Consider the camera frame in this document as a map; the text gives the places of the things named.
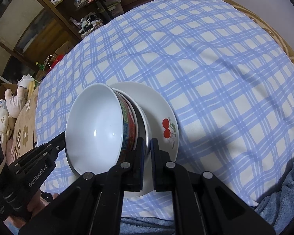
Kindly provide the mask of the person's left hand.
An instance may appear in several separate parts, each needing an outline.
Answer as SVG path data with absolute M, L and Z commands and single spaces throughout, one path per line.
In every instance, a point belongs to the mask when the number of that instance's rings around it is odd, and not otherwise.
M 32 213 L 32 217 L 34 217 L 35 215 L 37 215 L 41 210 L 43 210 L 49 203 L 44 200 L 41 197 L 41 190 L 39 189 L 35 195 L 33 196 L 33 198 L 31 199 L 31 201 L 28 203 L 27 206 L 27 210 Z M 26 222 L 19 218 L 19 217 L 14 217 L 14 216 L 9 216 L 6 221 L 4 221 L 5 225 L 13 225 L 14 227 L 20 229 L 21 227 L 23 227 Z

